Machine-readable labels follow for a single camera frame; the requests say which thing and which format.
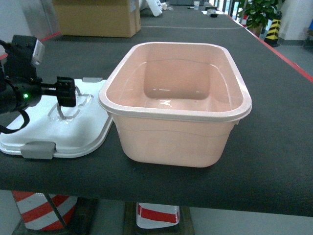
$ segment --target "red and white striped cone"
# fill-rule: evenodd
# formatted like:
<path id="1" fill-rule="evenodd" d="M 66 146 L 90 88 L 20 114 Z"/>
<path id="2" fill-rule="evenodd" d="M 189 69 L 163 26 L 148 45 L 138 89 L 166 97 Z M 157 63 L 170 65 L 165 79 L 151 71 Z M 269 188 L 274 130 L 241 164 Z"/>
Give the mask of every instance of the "red and white striped cone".
<path id="1" fill-rule="evenodd" d="M 247 20 L 247 18 L 248 18 L 248 16 L 247 16 L 247 15 L 244 15 L 243 20 L 241 21 L 241 25 L 242 25 L 243 27 L 246 27 L 246 20 Z"/>
<path id="2" fill-rule="evenodd" d="M 12 191 L 28 230 L 51 231 L 66 228 L 77 197 Z"/>
<path id="3" fill-rule="evenodd" d="M 142 229 L 158 229 L 179 223 L 179 206 L 137 203 L 136 223 Z"/>

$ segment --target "yellow and black striped post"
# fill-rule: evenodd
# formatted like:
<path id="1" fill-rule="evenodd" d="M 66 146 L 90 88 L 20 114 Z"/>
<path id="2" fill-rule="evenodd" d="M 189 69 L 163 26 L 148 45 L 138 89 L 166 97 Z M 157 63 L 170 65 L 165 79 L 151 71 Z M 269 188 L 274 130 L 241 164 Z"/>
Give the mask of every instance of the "yellow and black striped post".
<path id="1" fill-rule="evenodd" d="M 269 44 L 271 47 L 277 47 L 278 44 L 278 33 L 280 28 L 280 23 L 282 19 L 282 12 L 279 11 L 275 19 L 273 19 L 272 25 L 269 28 L 268 34 L 266 35 L 264 42 Z"/>

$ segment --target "black table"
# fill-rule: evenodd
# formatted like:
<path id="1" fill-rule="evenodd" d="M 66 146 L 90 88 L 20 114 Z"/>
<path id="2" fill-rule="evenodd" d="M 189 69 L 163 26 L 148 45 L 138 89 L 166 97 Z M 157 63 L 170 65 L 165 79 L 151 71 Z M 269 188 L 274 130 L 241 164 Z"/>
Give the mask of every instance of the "black table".
<path id="1" fill-rule="evenodd" d="M 174 6 L 141 17 L 130 39 L 59 36 L 45 42 L 38 74 L 106 79 L 142 42 L 212 43 L 229 50 L 252 98 L 221 159 L 206 168 L 144 164 L 122 151 L 115 125 L 77 159 L 26 160 L 0 153 L 0 189 L 86 198 L 313 216 L 313 84 L 228 16 Z M 1 116 L 8 123 L 12 116 Z"/>

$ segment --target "plastic tub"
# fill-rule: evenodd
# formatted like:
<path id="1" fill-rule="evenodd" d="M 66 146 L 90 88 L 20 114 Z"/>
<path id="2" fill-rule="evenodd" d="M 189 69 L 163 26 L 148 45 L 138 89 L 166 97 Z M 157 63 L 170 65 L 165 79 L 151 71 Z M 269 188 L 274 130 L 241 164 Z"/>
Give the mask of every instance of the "plastic tub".
<path id="1" fill-rule="evenodd" d="M 139 162 L 206 167 L 252 108 L 229 52 L 193 43 L 134 46 L 108 78 L 100 105 L 125 154 Z"/>

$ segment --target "potted plant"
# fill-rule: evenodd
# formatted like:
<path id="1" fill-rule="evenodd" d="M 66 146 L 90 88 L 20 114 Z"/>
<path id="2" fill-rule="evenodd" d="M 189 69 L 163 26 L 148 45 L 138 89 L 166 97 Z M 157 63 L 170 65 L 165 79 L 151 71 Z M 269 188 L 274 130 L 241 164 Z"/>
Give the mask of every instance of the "potted plant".
<path id="1" fill-rule="evenodd" d="M 279 0 L 239 0 L 239 17 L 247 15 L 246 26 L 256 36 L 260 36 L 262 27 L 268 25 L 268 20 L 276 16 Z"/>

